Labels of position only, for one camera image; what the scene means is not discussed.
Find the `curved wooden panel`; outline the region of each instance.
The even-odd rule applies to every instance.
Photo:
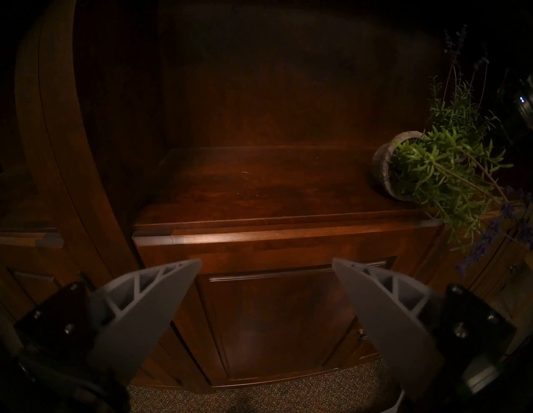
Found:
[[[113,277],[139,269],[100,181],[79,107],[72,60],[75,0],[45,15],[39,44],[39,89],[46,130],[72,203]]]
[[[65,248],[97,286],[110,281],[111,275],[94,248],[63,182],[50,145],[39,90],[40,19],[22,40],[15,68],[15,101],[19,130],[39,193],[50,207]]]

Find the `wooden countertop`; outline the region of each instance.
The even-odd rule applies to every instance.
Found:
[[[425,216],[370,175],[377,148],[173,149],[149,184],[134,230]]]

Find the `gray carpet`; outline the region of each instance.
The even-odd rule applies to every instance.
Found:
[[[399,395],[382,360],[320,376],[212,394],[136,386],[128,390],[134,413],[374,413],[394,405]]]

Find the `wooden cabinet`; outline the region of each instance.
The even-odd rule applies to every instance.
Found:
[[[213,233],[197,230],[196,236],[192,231],[180,236],[176,230],[172,236],[134,240],[146,266],[202,258],[204,265],[174,322],[211,384],[226,387],[373,359],[365,359],[375,351],[369,353],[372,345],[360,340],[361,327],[331,260],[341,257],[409,273],[438,230],[431,223],[217,228]]]
[[[425,127],[442,47],[419,29],[56,0],[16,49],[0,79],[2,312],[19,319],[78,271],[98,287],[203,262],[137,384],[209,392],[378,357],[334,257],[487,297],[520,256],[499,240],[461,279],[440,223],[369,176],[378,147]]]

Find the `green plant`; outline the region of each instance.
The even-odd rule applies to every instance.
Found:
[[[393,184],[401,194],[434,209],[434,216],[428,214],[443,219],[451,230],[450,239],[473,241],[480,218],[507,201],[492,174],[512,165],[501,163],[505,150],[492,155],[492,140],[472,147],[455,126],[451,130],[433,126],[420,139],[397,146],[391,158]]]
[[[441,83],[436,83],[436,76],[432,79],[430,99],[430,121],[437,128],[445,128],[449,131],[455,128],[458,136],[467,140],[470,146],[477,146],[486,136],[487,132],[494,128],[492,121],[498,118],[491,112],[485,116],[479,112],[479,104],[472,102],[470,84],[458,80],[452,98],[449,102],[439,98],[442,88]]]
[[[480,102],[487,80],[487,55],[474,65],[470,82],[462,81],[463,74],[457,57],[466,35],[466,26],[457,33],[457,47],[446,33],[445,52],[450,54],[451,67],[444,93],[442,85],[433,78],[430,107],[431,130],[417,140],[396,144],[391,158],[391,183],[404,196],[430,208],[434,218],[443,219],[450,228],[450,240],[462,244],[467,238],[474,240],[480,233],[481,217],[495,207],[510,216],[511,205],[492,174],[500,168],[505,150],[492,154],[492,140],[484,141],[486,134],[498,120],[480,113],[480,103],[473,103],[472,82],[476,71],[484,64],[485,77]],[[450,85],[451,93],[446,94]]]

